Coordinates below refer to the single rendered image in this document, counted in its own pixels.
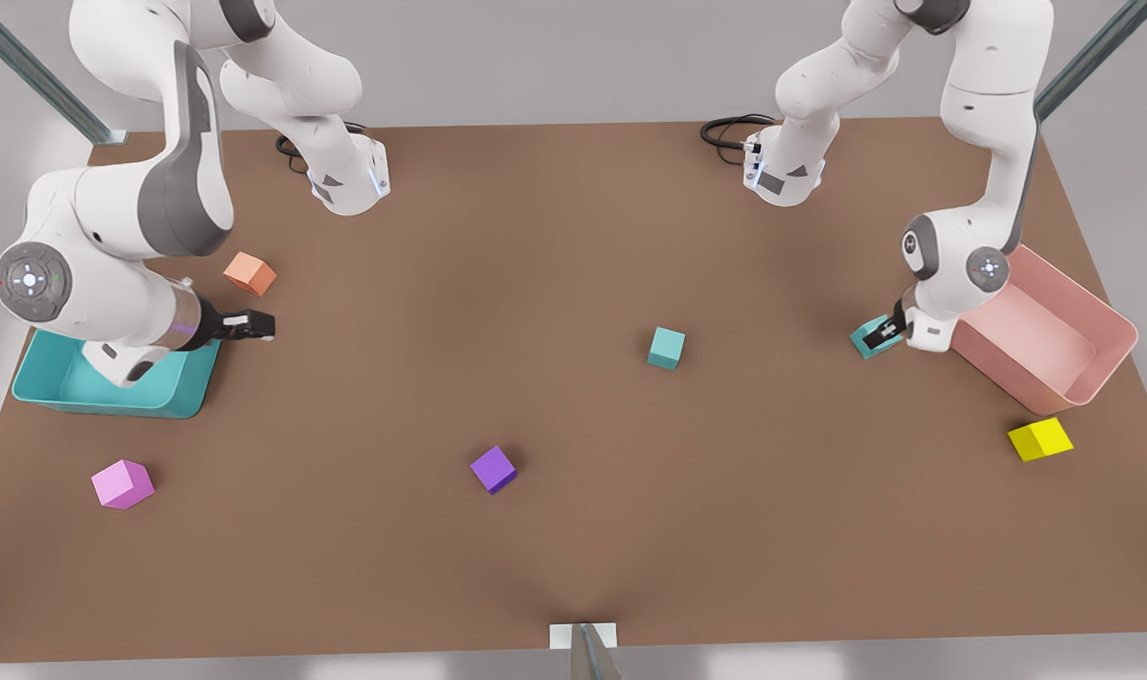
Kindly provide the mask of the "teal blue cube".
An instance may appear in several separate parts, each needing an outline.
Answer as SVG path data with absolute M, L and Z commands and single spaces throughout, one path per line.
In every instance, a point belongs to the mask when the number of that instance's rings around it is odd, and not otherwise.
M 887 314 L 871 319 L 850 335 L 851 344 L 864 360 L 871 360 L 871 358 L 889 351 L 902 339 L 900 328 Z
M 673 329 L 656 327 L 648 349 L 647 364 L 663 369 L 676 370 L 682 354 L 686 336 Z

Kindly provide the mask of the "orange cube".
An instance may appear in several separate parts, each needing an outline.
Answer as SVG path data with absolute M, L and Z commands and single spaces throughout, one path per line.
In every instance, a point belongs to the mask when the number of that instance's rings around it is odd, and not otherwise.
M 245 251 L 233 255 L 223 274 L 237 288 L 258 297 L 265 296 L 276 279 L 276 272 L 266 261 L 253 255 L 247 255 Z

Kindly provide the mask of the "pink plastic bin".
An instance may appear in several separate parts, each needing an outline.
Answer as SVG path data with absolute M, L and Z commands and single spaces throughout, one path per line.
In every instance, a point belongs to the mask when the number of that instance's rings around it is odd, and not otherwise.
M 1008 261 L 1008 282 L 959 318 L 950 347 L 1041 417 L 1091 402 L 1136 347 L 1136 325 L 1025 245 Z

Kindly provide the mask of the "teal plastic bin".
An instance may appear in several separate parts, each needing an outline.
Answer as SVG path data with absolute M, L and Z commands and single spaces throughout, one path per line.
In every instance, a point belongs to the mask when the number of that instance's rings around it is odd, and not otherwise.
M 169 353 L 133 386 L 116 386 L 87 362 L 81 345 L 84 341 L 37 329 L 13 380 L 13 397 L 65 413 L 190 419 L 205 400 L 223 347 L 212 341 L 192 352 Z

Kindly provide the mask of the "yellow cube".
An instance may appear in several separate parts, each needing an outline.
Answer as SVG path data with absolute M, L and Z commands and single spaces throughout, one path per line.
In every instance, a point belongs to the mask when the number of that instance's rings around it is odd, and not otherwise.
M 1050 417 L 1021 425 L 1019 429 L 1008 432 L 1008 438 L 1019 460 L 1023 462 L 1074 450 L 1070 437 L 1058 417 Z

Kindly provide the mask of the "pink cube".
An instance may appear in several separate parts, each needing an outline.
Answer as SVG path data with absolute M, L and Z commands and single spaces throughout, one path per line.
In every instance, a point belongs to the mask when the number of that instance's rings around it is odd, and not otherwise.
M 91 480 L 97 502 L 115 509 L 128 509 L 155 492 L 146 466 L 128 460 L 99 470 Z

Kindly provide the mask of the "purple cube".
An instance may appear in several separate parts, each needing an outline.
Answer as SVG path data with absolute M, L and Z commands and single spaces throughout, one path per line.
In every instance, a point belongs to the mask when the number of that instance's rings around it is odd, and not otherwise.
M 496 495 L 518 475 L 516 466 L 505 455 L 500 445 L 474 460 L 470 469 L 490 495 Z

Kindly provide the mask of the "silver frame post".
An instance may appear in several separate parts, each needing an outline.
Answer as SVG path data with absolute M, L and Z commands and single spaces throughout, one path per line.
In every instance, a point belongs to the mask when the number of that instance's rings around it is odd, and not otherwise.
M 110 128 L 40 58 L 0 22 L 0 60 L 91 144 L 124 144 L 125 130 Z
M 1147 0 L 1125 0 L 1036 96 L 1036 120 L 1045 122 L 1058 111 L 1144 22 L 1147 22 Z
M 612 659 L 617 623 L 555 623 L 549 625 L 549 649 L 569 651 L 569 680 L 623 680 Z

